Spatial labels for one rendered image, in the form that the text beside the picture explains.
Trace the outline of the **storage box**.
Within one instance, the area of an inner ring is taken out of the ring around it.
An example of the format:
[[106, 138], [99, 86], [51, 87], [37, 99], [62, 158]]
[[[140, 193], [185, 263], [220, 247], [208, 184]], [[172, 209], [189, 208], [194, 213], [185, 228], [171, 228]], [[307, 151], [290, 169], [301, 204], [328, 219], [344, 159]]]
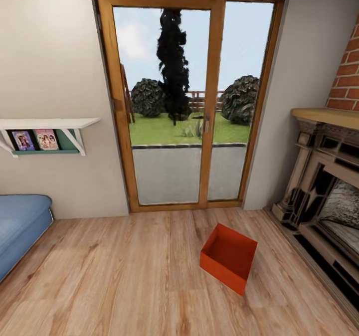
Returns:
[[243, 296], [256, 248], [257, 241], [218, 223], [201, 250], [200, 267]]

